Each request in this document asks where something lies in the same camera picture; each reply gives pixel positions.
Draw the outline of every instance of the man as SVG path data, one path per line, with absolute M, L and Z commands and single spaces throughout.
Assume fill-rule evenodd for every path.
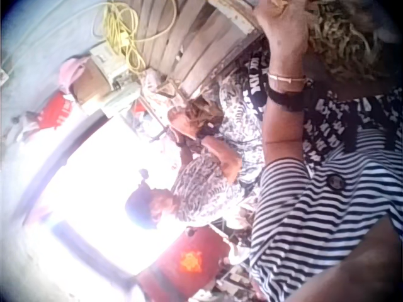
M 402 280 L 401 114 L 392 110 L 383 126 L 348 121 L 348 140 L 309 176 L 302 145 L 305 5 L 260 0 L 255 10 L 271 58 L 252 275 L 268 301 L 388 301 Z M 382 106 L 401 102 L 401 90 Z

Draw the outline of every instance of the pink cloth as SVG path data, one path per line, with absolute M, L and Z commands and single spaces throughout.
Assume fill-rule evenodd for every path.
M 70 94 L 70 86 L 74 83 L 85 70 L 85 64 L 89 57 L 79 59 L 69 59 L 62 64 L 59 72 L 59 86 L 64 94 Z

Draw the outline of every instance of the red cloth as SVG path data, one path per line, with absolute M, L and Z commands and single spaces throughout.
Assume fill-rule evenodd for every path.
M 72 104 L 69 100 L 63 98 L 59 91 L 42 110 L 39 116 L 39 128 L 57 128 L 69 117 L 72 110 Z
M 137 102 L 136 105 L 133 105 L 133 106 L 132 106 L 132 112 L 133 112 L 133 113 L 144 112 L 144 111 L 145 111 L 145 108 L 144 108 L 143 104 L 140 103 L 140 102 Z

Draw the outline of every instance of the striped shirt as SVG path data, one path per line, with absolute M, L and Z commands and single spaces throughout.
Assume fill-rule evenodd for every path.
M 398 137 L 386 150 L 381 130 L 360 128 L 356 150 L 346 153 L 341 144 L 312 178 L 295 159 L 265 167 L 251 269 L 268 301 L 284 301 L 340 263 L 384 215 L 402 238 L 401 131 Z

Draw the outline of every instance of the wooden crate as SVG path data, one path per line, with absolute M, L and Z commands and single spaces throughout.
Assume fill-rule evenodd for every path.
M 170 0 L 128 0 L 139 12 L 138 39 L 155 35 L 172 20 Z M 171 31 L 138 48 L 148 67 L 174 80 L 185 98 L 208 85 L 261 35 L 244 0 L 176 0 Z

